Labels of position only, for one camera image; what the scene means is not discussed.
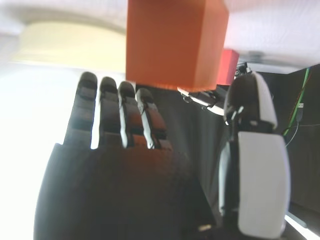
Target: red block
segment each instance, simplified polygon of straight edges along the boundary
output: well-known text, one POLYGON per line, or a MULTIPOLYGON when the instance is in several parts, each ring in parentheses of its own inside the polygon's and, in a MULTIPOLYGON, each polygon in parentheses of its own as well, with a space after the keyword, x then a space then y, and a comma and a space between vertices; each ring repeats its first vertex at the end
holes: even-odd
POLYGON ((222 0, 128 0, 126 79, 215 89, 228 18, 222 0))
POLYGON ((216 84, 231 85, 235 77, 238 60, 239 53, 231 49, 223 50, 216 84))

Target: black finger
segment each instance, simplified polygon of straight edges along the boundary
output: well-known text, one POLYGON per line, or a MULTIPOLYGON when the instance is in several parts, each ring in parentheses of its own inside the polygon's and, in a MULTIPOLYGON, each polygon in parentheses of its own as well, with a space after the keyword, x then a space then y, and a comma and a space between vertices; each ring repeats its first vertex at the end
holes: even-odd
POLYGON ((104 77, 100 85, 99 135, 99 146, 122 145, 118 90, 111 77, 104 77))
POLYGON ((97 77, 84 72, 78 83, 63 144, 91 146, 97 96, 97 77))
POLYGON ((144 127, 142 124, 135 90, 129 82, 122 82, 119 86, 119 113, 120 113, 120 134, 124 148, 137 145, 146 145, 144 127))
POLYGON ((172 149, 167 139, 166 124, 158 112, 151 92, 145 88, 140 88, 136 93, 136 99, 148 148, 172 149))

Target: cable connector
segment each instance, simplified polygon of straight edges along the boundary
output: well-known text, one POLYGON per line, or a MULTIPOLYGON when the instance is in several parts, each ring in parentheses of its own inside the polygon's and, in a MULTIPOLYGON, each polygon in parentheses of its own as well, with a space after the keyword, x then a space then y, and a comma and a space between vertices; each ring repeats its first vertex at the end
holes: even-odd
POLYGON ((301 122, 303 115, 304 115, 304 104, 299 103, 298 108, 296 109, 296 115, 295 115, 295 120, 297 123, 301 122))

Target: dark background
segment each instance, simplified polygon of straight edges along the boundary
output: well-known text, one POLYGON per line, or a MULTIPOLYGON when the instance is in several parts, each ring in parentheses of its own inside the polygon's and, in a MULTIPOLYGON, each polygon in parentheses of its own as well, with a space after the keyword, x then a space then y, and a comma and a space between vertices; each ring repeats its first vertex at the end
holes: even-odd
MULTIPOLYGON (((279 134, 288 126, 305 73, 305 69, 291 74, 261 73, 273 95, 278 119, 276 132, 279 134)), ((301 101, 304 103, 301 125, 320 124, 320 65, 313 66, 310 74, 301 101)), ((199 104, 185 103, 177 91, 148 88, 166 122, 168 137, 174 149, 184 152, 193 162, 213 214, 220 224, 219 155, 229 135, 223 118, 202 110, 199 104)), ((287 137, 290 138, 294 131, 292 128, 287 137)), ((290 212, 320 235, 320 126, 300 127, 287 150, 291 169, 290 212)), ((284 235, 288 239, 304 239, 288 224, 284 235)))

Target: green wire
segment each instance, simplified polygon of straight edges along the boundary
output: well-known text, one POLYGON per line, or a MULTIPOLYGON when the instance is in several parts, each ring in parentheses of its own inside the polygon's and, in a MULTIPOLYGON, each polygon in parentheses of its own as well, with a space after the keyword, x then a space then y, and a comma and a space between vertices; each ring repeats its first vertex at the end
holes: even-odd
POLYGON ((302 98, 303 98, 303 96, 304 96, 304 93, 305 93, 305 85, 306 85, 307 80, 308 80, 309 70, 310 70, 310 68, 308 67, 308 68, 306 69, 306 71, 305 71, 304 81, 303 81, 302 91, 301 91, 300 97, 299 97, 298 102, 296 103, 296 105, 295 105, 295 107, 294 107, 294 111, 293 111, 292 117, 291 117, 291 119, 290 119, 288 128, 287 128, 287 130, 285 130, 285 132, 283 133, 283 136, 287 135, 287 133, 289 132, 291 126, 293 125, 293 123, 294 123, 294 121, 295 121, 298 106, 299 106, 299 104, 301 103, 301 100, 302 100, 302 98))

